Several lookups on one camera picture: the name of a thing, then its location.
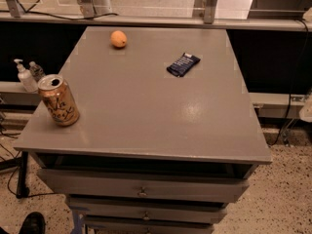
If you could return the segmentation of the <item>orange fruit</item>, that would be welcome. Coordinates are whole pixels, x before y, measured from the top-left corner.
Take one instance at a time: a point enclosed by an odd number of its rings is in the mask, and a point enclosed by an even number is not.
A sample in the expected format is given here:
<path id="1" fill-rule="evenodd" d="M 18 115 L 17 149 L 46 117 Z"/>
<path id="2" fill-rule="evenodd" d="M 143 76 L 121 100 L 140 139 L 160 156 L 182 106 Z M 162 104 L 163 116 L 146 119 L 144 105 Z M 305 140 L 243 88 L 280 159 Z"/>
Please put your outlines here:
<path id="1" fill-rule="evenodd" d="M 124 48 L 127 45 L 127 36 L 123 31 L 116 30 L 111 33 L 110 42 L 116 48 Z"/>

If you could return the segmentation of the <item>dark blue rxbar wrapper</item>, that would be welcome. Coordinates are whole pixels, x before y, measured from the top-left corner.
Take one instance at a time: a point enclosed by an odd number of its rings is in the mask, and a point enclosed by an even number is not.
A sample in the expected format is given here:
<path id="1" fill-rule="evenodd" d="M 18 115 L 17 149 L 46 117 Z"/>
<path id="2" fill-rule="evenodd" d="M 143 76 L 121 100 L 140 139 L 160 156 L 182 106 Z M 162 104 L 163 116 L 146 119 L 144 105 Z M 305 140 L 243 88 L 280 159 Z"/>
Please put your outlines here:
<path id="1" fill-rule="evenodd" d="M 199 61 L 200 59 L 198 57 L 183 53 L 181 57 L 167 67 L 167 71 L 174 75 L 174 77 L 184 77 Z"/>

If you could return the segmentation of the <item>grey drawer cabinet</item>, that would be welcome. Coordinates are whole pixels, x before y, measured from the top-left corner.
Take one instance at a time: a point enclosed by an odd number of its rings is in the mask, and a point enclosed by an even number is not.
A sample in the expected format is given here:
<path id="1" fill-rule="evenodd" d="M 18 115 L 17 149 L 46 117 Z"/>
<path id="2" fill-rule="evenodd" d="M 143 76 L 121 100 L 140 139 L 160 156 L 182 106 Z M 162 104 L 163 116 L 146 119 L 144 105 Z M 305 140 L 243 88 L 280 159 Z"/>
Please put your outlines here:
<path id="1" fill-rule="evenodd" d="M 90 27 L 61 74 L 80 111 L 56 125 L 39 106 L 15 148 L 40 169 L 245 179 L 271 162 L 227 34 L 216 29 L 126 29 L 114 49 L 110 29 Z M 167 67 L 183 53 L 200 61 L 184 77 Z M 231 203 L 62 194 L 226 209 Z"/>

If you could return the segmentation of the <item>top grey drawer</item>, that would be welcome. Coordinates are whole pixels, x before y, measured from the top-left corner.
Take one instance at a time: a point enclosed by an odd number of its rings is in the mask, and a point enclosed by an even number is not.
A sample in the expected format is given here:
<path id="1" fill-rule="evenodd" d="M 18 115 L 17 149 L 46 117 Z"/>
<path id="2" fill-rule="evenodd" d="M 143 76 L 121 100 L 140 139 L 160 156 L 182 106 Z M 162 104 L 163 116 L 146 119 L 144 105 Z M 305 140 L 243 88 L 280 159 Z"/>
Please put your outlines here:
<path id="1" fill-rule="evenodd" d="M 249 187 L 245 179 L 101 173 L 40 169 L 37 175 L 62 194 L 235 203 Z"/>

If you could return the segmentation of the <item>grey drawer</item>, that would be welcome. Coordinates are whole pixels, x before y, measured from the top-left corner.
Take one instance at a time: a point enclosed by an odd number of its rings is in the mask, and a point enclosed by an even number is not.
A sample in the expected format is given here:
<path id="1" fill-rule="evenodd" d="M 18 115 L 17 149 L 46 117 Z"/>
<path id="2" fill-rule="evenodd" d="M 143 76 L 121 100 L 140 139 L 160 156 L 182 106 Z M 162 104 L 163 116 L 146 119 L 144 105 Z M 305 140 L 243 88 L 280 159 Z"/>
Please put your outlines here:
<path id="1" fill-rule="evenodd" d="M 141 220 L 167 220 L 195 223 L 219 223 L 226 209 L 204 206 L 159 204 L 126 200 L 68 197 L 66 203 L 72 211 L 84 215 L 136 218 Z"/>
<path id="2" fill-rule="evenodd" d="M 62 194 L 235 203 L 249 187 L 245 179 L 101 173 L 40 169 L 37 175 Z"/>
<path id="3" fill-rule="evenodd" d="M 93 228 L 108 231 L 135 232 L 136 234 L 212 234 L 210 224 L 139 220 L 122 217 L 86 216 L 84 221 Z"/>

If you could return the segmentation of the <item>orange lacroix soda can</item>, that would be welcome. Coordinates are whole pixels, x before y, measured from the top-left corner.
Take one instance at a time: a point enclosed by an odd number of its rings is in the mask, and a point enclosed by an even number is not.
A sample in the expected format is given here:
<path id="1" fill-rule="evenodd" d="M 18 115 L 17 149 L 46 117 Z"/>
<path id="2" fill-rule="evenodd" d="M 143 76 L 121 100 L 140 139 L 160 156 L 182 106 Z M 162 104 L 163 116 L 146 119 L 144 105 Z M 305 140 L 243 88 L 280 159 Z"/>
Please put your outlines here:
<path id="1" fill-rule="evenodd" d="M 58 74 L 50 74 L 38 82 L 38 94 L 54 122 L 70 126 L 77 122 L 80 113 L 66 80 Z"/>

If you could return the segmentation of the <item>middle grey drawer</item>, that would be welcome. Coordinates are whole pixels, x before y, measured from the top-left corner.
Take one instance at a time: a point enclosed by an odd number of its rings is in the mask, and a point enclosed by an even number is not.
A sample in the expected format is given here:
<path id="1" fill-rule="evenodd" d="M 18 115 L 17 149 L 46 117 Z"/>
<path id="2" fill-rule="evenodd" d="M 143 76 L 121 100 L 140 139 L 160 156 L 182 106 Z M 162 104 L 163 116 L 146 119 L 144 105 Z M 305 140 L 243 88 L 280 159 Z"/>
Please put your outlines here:
<path id="1" fill-rule="evenodd" d="M 72 211 L 84 215 L 136 218 L 141 220 L 167 220 L 195 223 L 219 223 L 226 209 L 204 206 L 159 204 L 126 200 L 68 197 L 66 203 Z"/>

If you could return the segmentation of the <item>small clear water bottle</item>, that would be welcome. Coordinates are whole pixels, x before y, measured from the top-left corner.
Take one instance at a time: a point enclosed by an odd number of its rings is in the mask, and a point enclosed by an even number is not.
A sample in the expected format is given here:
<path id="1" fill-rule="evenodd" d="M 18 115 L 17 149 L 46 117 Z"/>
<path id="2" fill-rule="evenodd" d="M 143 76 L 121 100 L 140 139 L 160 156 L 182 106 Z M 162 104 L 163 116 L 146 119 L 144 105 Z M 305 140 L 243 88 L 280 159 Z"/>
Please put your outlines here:
<path id="1" fill-rule="evenodd" d="M 37 64 L 35 61 L 31 61 L 29 63 L 29 71 L 32 74 L 36 82 L 38 82 L 41 78 L 45 76 L 45 72 L 43 68 L 39 64 Z"/>

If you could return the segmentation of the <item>white pump sanitizer bottle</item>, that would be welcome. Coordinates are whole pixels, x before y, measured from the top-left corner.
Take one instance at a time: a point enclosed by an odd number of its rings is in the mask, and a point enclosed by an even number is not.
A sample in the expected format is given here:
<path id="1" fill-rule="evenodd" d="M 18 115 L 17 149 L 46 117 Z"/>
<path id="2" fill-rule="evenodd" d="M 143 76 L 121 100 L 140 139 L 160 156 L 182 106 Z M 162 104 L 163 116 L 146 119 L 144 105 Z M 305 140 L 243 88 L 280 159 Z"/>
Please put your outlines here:
<path id="1" fill-rule="evenodd" d="M 22 59 L 15 58 L 14 63 L 17 65 L 18 77 L 24 88 L 30 93 L 36 92 L 38 90 L 37 83 L 31 72 L 23 66 Z"/>

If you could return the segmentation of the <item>bottom grey drawer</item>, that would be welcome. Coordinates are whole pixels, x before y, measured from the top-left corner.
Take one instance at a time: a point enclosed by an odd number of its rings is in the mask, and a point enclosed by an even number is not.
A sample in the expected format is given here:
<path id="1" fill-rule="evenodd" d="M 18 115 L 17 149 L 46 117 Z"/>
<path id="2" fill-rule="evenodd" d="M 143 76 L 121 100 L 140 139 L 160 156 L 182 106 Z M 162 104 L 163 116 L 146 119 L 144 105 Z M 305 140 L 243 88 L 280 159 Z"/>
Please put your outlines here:
<path id="1" fill-rule="evenodd" d="M 212 234 L 210 224 L 139 220 L 122 217 L 86 216 L 84 221 L 93 228 L 108 231 L 135 232 L 136 234 Z"/>

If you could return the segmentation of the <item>black metal stand leg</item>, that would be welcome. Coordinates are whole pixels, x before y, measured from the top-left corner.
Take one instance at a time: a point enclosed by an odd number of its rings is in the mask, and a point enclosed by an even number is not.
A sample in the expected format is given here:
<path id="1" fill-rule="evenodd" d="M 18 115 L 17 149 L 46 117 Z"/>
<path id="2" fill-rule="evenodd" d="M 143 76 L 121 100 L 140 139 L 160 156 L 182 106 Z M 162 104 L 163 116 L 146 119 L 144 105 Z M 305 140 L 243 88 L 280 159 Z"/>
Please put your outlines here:
<path id="1" fill-rule="evenodd" d="M 26 198 L 29 194 L 29 189 L 26 186 L 28 153 L 22 152 L 19 158 L 19 178 L 17 184 L 17 198 Z"/>

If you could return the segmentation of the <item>black shoe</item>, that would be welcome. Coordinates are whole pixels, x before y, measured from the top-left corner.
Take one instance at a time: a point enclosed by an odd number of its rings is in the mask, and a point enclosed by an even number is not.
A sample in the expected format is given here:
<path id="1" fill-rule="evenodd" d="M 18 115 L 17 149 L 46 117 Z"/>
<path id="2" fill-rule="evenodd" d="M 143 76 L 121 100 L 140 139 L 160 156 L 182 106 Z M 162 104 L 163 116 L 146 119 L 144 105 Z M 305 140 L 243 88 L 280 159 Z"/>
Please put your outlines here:
<path id="1" fill-rule="evenodd" d="M 29 214 L 22 223 L 19 234 L 45 234 L 45 219 L 41 213 Z"/>

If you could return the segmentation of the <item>metal bracket right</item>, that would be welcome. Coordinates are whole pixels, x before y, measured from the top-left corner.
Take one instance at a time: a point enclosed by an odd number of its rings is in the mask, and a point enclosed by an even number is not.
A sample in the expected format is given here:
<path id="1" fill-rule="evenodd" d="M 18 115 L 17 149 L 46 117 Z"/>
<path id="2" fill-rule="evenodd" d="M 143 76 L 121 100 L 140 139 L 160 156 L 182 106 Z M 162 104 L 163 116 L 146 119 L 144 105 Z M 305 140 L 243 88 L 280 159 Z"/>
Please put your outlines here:
<path id="1" fill-rule="evenodd" d="M 217 0 L 194 0 L 192 17 L 202 19 L 206 24 L 213 24 L 216 4 Z"/>

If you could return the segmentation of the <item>metal bracket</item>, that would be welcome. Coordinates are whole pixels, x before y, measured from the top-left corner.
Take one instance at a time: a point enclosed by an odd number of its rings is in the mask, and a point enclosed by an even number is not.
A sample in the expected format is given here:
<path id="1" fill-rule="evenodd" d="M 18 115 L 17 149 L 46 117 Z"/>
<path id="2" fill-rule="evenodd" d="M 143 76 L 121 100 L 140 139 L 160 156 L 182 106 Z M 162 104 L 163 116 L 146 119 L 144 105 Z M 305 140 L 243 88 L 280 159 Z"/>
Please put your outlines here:
<path id="1" fill-rule="evenodd" d="M 93 0 L 81 0 L 84 18 L 92 18 L 95 15 Z"/>
<path id="2" fill-rule="evenodd" d="M 213 24 L 216 4 L 217 0 L 194 0 L 192 17 L 202 19 L 206 24 Z"/>

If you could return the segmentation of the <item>metal bracket left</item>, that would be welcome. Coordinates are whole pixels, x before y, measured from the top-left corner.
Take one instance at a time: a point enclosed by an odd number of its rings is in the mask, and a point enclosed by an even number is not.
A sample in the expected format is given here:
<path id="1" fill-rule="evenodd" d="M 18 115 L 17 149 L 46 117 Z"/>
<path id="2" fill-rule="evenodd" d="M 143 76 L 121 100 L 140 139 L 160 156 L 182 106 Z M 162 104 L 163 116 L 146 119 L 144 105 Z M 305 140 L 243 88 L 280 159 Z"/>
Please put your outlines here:
<path id="1" fill-rule="evenodd" d="M 84 18 L 92 18 L 95 15 L 93 0 L 81 0 Z"/>

